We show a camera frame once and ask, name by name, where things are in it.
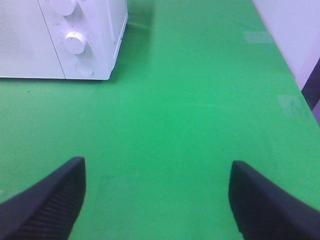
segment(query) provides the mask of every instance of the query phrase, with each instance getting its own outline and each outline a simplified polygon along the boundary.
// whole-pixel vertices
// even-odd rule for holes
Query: white wall
[[[302,89],[320,58],[320,0],[252,0]]]

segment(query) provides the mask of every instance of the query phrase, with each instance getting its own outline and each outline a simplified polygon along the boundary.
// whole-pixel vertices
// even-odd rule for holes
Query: white microwave
[[[126,0],[0,0],[0,77],[107,80]]]

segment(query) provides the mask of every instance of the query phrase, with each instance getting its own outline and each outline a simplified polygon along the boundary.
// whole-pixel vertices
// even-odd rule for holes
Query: microwave knob
[[[60,15],[69,16],[71,15],[78,2],[77,0],[50,0],[50,5],[53,10]]]
[[[70,53],[81,54],[86,48],[87,40],[80,32],[71,31],[66,35],[63,44]]]

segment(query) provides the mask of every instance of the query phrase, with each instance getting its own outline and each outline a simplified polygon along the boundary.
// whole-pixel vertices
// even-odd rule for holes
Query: green tabletop
[[[320,210],[320,132],[250,0],[128,0],[109,81],[0,80],[0,202],[73,156],[71,240],[237,240],[244,160]]]

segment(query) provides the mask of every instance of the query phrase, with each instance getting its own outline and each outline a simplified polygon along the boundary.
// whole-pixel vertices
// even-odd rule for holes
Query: black rubber pad
[[[320,240],[320,212],[243,161],[232,164],[229,202],[245,240]]]
[[[74,157],[0,204],[0,240],[67,240],[85,193],[85,159]]]

